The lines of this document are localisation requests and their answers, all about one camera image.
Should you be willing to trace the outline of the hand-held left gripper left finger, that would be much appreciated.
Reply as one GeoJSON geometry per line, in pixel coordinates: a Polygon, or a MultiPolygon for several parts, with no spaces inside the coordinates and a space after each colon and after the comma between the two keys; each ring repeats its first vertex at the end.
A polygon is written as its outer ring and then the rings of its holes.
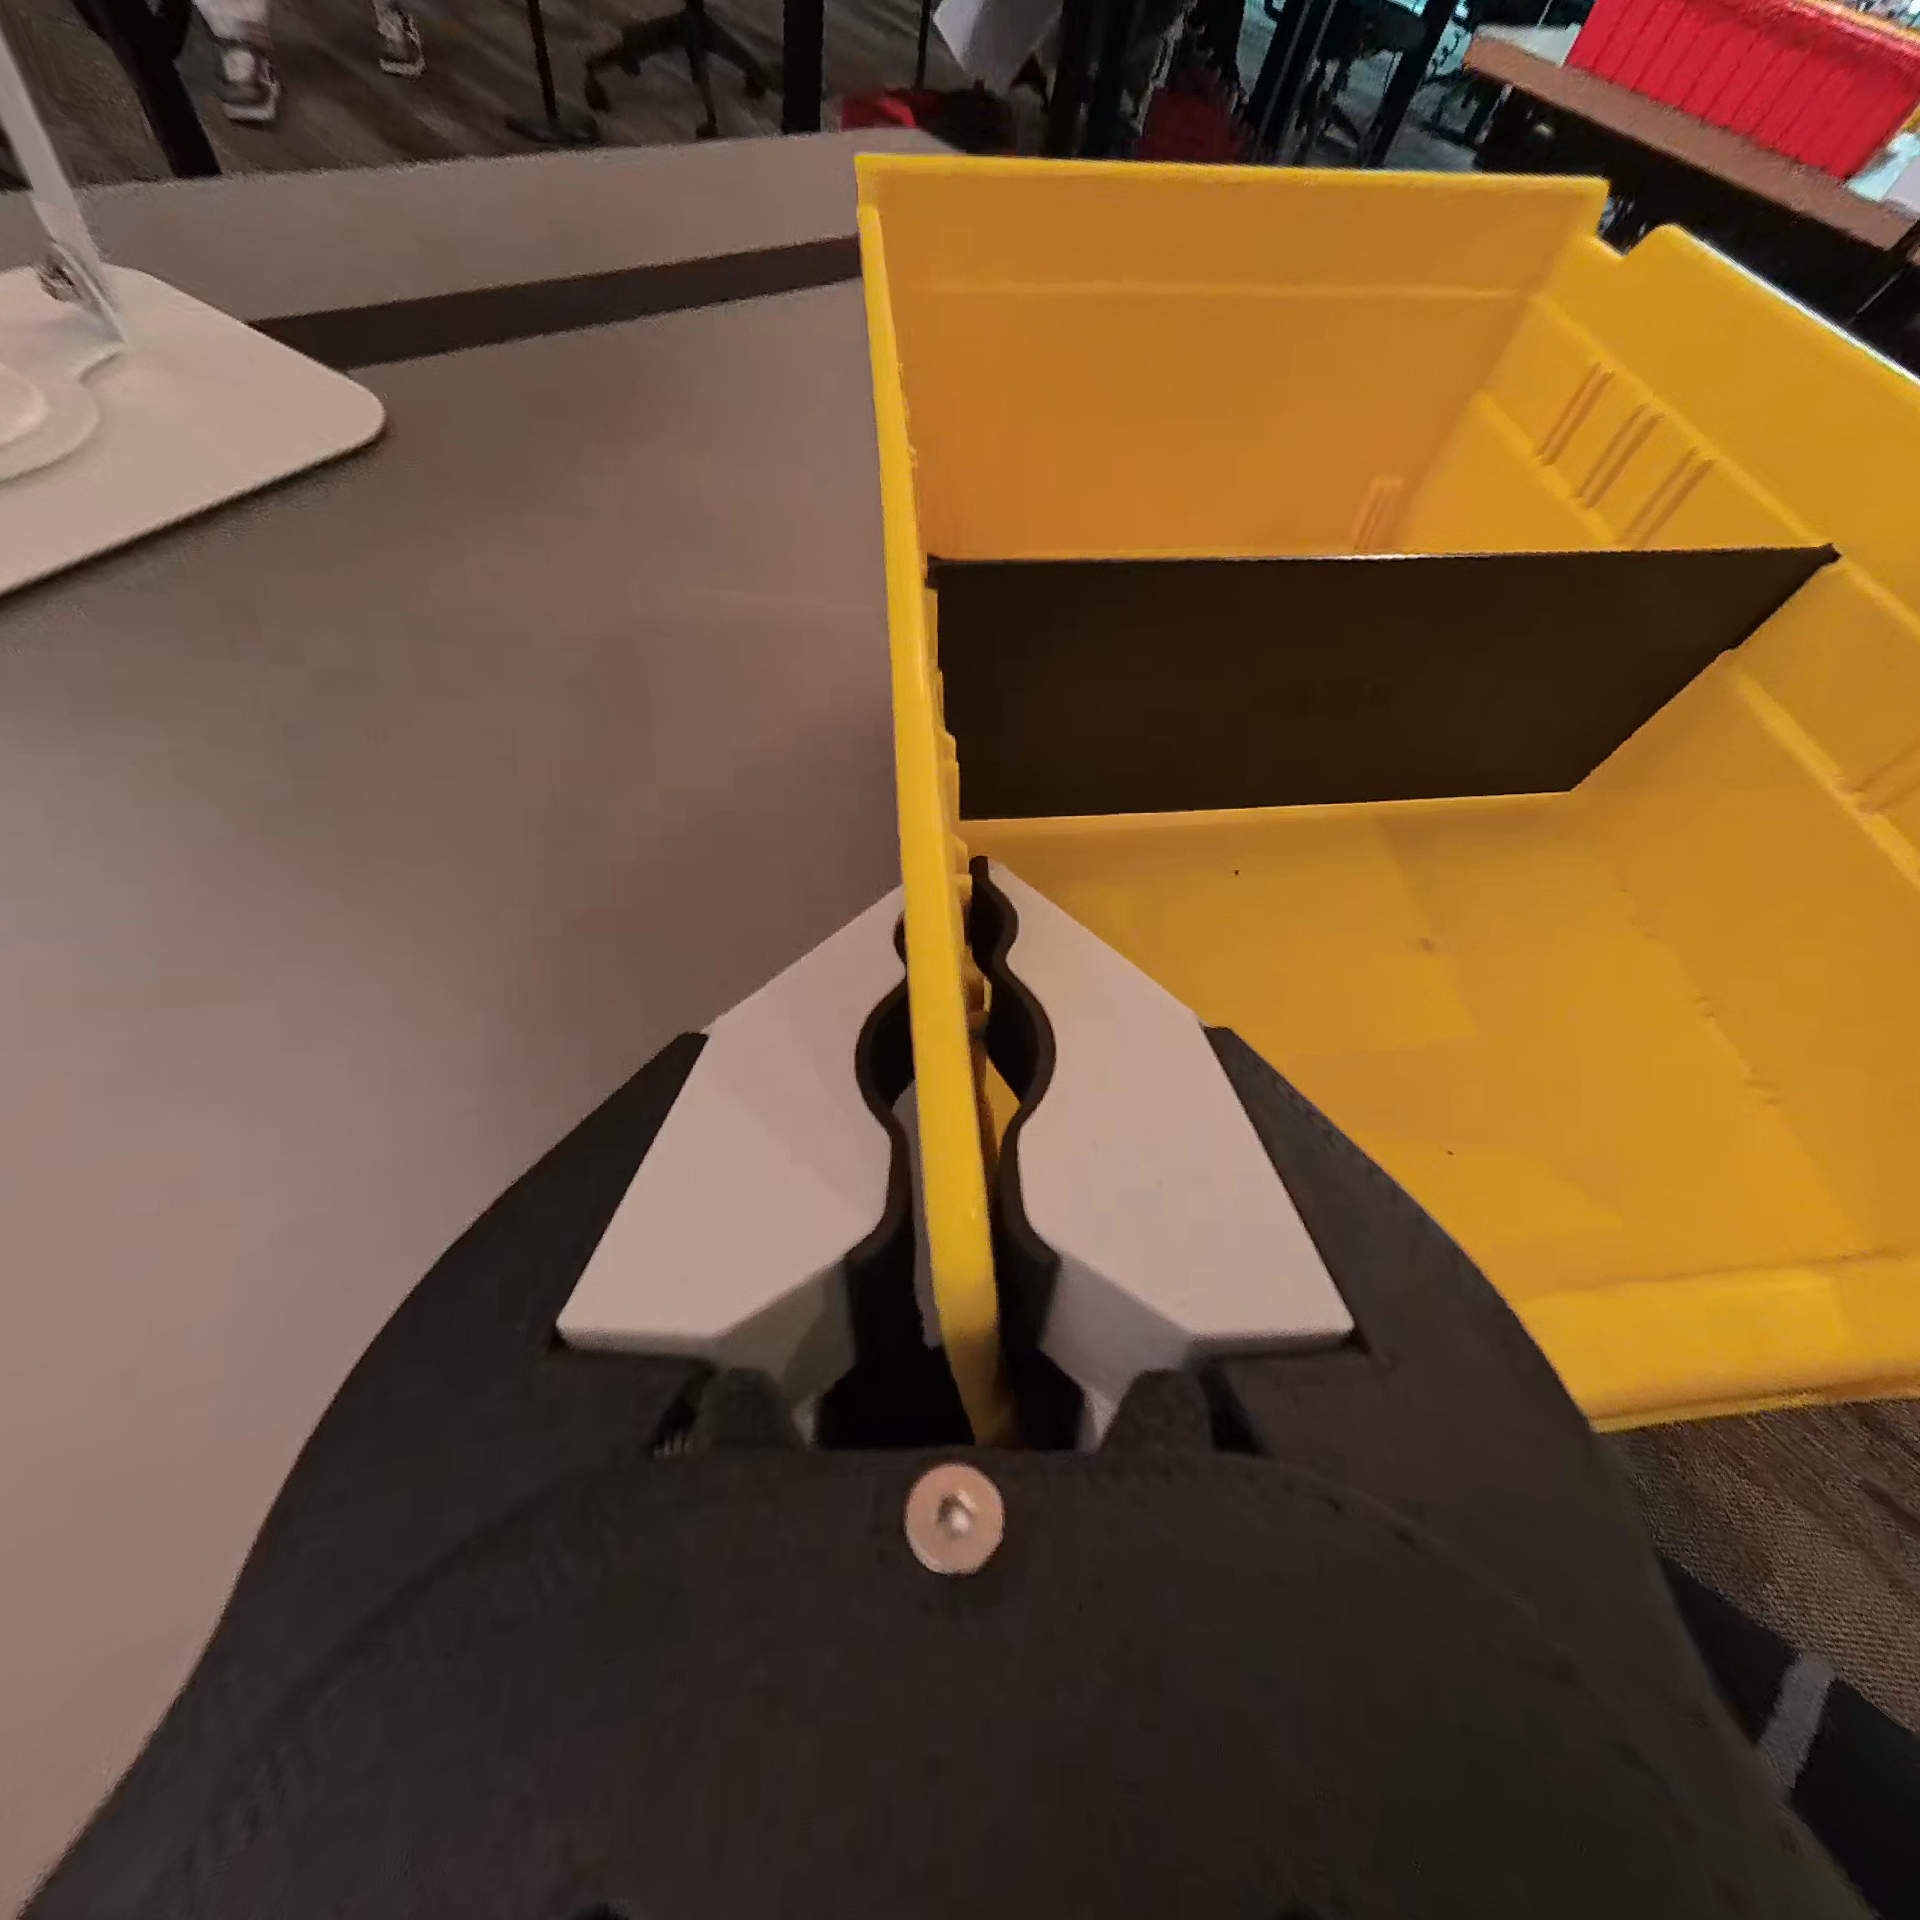
{"type": "Polygon", "coordinates": [[[572,1350],[756,1371],[790,1405],[853,1363],[846,1260],[892,1147],[856,1043],[904,984],[895,886],[702,1030],[555,1334],[572,1350]]]}

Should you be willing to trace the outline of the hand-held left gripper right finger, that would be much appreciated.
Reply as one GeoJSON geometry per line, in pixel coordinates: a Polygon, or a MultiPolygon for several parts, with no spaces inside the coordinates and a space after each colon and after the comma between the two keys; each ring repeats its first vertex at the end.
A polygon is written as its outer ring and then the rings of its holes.
{"type": "Polygon", "coordinates": [[[1319,1354],[1355,1319],[1206,1022],[1007,867],[972,863],[987,1058],[1015,1095],[996,1166],[1009,1346],[1077,1398],[1234,1358],[1319,1354]]]}

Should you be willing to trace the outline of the yellow plastic bin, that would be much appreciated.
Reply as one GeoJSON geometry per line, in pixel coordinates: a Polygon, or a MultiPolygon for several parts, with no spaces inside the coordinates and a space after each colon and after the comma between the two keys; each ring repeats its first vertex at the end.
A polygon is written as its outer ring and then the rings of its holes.
{"type": "Polygon", "coordinates": [[[978,858],[1277,1073],[1598,1429],[1915,1395],[1915,380],[1575,176],[861,157],[936,1340],[1018,1357],[978,858]],[[1570,791],[969,822],[929,563],[1827,546],[1570,791]]]}

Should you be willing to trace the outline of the black bin divider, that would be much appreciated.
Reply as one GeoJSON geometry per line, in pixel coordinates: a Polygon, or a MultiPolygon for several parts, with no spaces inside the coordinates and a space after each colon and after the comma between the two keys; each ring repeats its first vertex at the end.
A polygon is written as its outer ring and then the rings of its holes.
{"type": "Polygon", "coordinates": [[[936,559],[961,817],[1563,794],[1836,561],[936,559]]]}

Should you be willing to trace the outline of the person's dark striped pants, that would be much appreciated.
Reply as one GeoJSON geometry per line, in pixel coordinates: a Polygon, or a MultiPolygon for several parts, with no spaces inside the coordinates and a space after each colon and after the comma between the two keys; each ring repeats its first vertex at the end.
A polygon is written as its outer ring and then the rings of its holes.
{"type": "Polygon", "coordinates": [[[1881,1918],[1917,1915],[1917,1738],[1674,1560],[1693,1650],[1778,1798],[1881,1918]]]}

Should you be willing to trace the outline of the white base tablet stand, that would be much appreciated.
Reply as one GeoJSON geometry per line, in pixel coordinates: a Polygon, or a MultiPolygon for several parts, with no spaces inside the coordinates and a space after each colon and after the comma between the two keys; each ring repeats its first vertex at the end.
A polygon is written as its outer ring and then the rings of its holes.
{"type": "Polygon", "coordinates": [[[2,119],[41,237],[2,275],[3,596],[381,434],[352,379],[103,260],[8,43],[2,119]]]}

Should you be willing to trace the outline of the wooden table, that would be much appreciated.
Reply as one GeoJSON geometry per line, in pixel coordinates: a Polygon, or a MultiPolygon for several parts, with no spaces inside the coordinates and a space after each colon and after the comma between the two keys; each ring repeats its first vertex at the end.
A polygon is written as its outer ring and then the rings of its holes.
{"type": "Polygon", "coordinates": [[[1571,63],[1571,31],[1482,26],[1461,74],[1486,84],[1475,167],[1490,176],[1591,178],[1615,249],[1686,229],[1726,250],[1861,257],[1915,265],[1915,212],[1875,203],[1682,109],[1571,63]]]}

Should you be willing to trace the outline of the white hanging paper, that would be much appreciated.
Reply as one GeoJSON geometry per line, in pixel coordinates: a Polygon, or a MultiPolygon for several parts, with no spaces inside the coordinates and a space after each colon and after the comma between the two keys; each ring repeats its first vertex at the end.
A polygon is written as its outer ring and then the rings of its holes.
{"type": "Polygon", "coordinates": [[[976,84],[1006,92],[1055,40],[1061,2],[938,2],[929,24],[976,84]]]}

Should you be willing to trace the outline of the red plastic crate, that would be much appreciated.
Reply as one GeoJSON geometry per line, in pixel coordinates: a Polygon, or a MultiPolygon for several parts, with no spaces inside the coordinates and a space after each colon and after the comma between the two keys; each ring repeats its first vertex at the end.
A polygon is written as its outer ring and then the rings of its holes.
{"type": "Polygon", "coordinates": [[[1831,180],[1915,120],[1915,28],[1839,5],[1596,2],[1563,64],[1831,180]]]}

